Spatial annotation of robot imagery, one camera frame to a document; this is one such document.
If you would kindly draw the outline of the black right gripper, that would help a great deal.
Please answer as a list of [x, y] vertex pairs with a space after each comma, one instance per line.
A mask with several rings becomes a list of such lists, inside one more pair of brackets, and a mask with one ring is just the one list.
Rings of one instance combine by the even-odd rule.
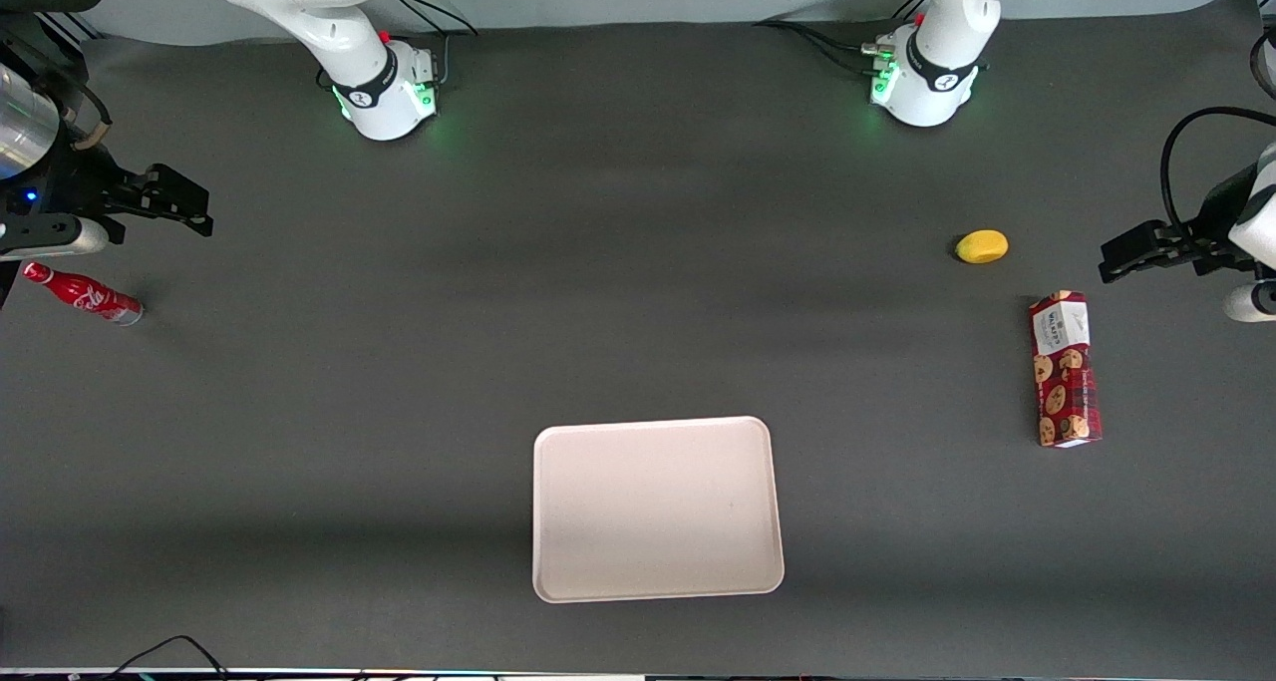
[[3, 177], [4, 246], [122, 245], [131, 214], [172, 221], [211, 237], [209, 193], [168, 165], [133, 173], [101, 147], [56, 147], [31, 170]]

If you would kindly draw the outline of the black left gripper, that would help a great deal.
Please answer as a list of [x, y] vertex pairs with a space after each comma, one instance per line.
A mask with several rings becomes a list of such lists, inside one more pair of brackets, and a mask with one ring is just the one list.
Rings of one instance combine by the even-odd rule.
[[1249, 253], [1231, 244], [1229, 232], [1240, 221], [1258, 165], [1248, 165], [1225, 181], [1219, 182], [1199, 204], [1196, 217], [1185, 221], [1176, 212], [1174, 194], [1166, 194], [1165, 221], [1145, 221], [1100, 246], [1102, 261], [1099, 275], [1102, 284], [1114, 284], [1132, 272], [1145, 269], [1183, 267], [1191, 264], [1196, 275], [1208, 275], [1220, 269], [1259, 275], [1259, 263]]

